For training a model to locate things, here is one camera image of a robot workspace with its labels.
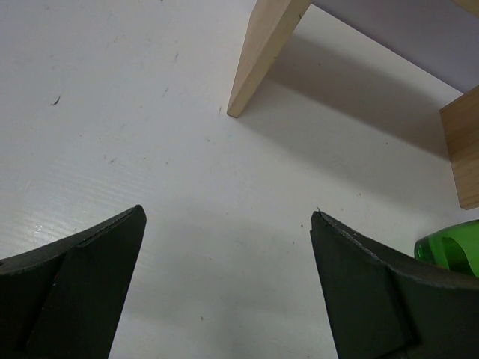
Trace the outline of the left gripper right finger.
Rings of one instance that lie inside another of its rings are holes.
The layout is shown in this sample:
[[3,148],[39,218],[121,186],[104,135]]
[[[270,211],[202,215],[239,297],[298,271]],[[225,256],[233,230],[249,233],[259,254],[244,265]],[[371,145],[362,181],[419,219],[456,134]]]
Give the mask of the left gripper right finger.
[[416,260],[324,212],[311,242],[339,358],[477,358],[478,279]]

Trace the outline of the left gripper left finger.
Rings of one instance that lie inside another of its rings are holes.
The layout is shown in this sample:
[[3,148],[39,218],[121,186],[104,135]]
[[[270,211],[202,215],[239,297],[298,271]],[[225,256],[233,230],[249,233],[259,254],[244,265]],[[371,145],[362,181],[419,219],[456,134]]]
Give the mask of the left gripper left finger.
[[1,357],[107,358],[146,223],[137,205],[1,260]]

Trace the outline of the wooden two-tier shelf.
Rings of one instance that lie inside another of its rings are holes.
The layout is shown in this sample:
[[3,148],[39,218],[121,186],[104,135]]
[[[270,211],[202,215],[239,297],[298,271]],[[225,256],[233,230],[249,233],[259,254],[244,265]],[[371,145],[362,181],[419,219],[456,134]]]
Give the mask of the wooden two-tier shelf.
[[[393,118],[400,110],[411,107],[419,95],[406,90],[405,100],[398,88],[373,84],[368,75],[356,83],[354,74],[365,70],[341,61],[328,63],[325,57],[295,71],[290,66],[277,65],[277,58],[289,49],[293,32],[310,7],[309,1],[257,1],[251,12],[244,44],[234,78],[227,113],[239,117],[247,107],[260,83],[269,71],[287,79],[295,89],[320,99],[345,112],[358,114],[358,104],[367,109],[384,104],[378,116],[362,114],[361,119],[375,127],[400,124],[405,117]],[[468,87],[461,96],[442,108],[435,108],[442,121],[442,131],[448,147],[457,196],[464,209],[478,207],[478,87]]]

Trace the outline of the green glass bottle front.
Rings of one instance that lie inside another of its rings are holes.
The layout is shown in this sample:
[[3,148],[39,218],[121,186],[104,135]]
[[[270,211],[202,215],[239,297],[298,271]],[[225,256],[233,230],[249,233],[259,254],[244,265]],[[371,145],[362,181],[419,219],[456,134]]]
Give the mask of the green glass bottle front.
[[446,227],[419,239],[414,258],[424,263],[478,277],[478,220]]

